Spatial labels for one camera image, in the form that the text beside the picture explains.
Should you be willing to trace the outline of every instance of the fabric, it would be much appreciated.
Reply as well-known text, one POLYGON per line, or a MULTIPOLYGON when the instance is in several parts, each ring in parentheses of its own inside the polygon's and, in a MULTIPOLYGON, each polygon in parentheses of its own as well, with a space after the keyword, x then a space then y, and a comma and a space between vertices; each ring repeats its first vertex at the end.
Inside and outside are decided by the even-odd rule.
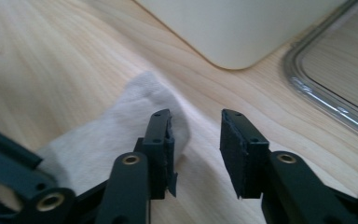
POLYGON ((172 115, 177 160, 190 136, 186 116, 172 93, 153 74, 143 73, 99 119, 40 148, 36 153, 44 160, 39 169, 59 187, 81 194, 109 177, 116 157, 133 151, 137 139, 145 136, 150 116, 166 108, 172 115))

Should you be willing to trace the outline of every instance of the cloth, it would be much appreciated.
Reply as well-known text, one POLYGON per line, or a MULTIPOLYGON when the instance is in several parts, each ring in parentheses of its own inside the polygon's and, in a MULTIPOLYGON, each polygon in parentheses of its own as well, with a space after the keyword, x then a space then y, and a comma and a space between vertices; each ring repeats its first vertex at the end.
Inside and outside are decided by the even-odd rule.
POLYGON ((175 138, 175 160, 190 136, 186 116, 172 93, 152 73, 130 81, 117 102, 99 119, 72 130, 40 148, 39 169, 53 176, 59 187, 76 195, 104 182, 119 155, 133 151, 144 137, 150 116, 170 109, 175 138))

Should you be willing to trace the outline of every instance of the wooden table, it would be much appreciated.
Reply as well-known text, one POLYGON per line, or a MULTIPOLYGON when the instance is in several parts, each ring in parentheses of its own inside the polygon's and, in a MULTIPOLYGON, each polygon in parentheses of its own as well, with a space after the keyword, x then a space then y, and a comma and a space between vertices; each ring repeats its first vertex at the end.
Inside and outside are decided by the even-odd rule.
POLYGON ((221 159, 223 108, 243 113, 271 150, 297 153, 326 185, 356 196, 358 135, 292 90, 287 50, 228 71, 129 0, 0 0, 0 132, 35 150, 98 118, 152 71, 183 105, 192 136, 177 198, 152 203, 153 223, 265 223, 259 200, 236 199, 221 159))

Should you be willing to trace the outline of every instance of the light wood tabletop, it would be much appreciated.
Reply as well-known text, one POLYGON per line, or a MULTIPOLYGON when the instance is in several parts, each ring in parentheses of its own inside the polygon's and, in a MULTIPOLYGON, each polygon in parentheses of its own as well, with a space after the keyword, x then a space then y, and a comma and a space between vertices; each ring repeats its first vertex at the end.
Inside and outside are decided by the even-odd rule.
POLYGON ((229 71, 130 0, 0 0, 0 132, 37 150, 97 119, 151 71, 191 129, 177 198, 152 202, 152 223, 265 223, 260 200, 236 198, 221 158, 223 108, 244 114, 271 150, 295 152, 326 185, 357 196, 358 135, 293 91, 281 67, 289 49, 229 71))

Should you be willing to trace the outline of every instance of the white container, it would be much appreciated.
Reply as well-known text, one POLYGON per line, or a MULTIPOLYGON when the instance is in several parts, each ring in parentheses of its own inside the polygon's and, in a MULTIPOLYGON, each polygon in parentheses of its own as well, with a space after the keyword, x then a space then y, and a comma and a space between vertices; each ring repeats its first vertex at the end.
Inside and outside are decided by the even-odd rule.
POLYGON ((135 0, 211 63, 246 68, 345 0, 135 0))

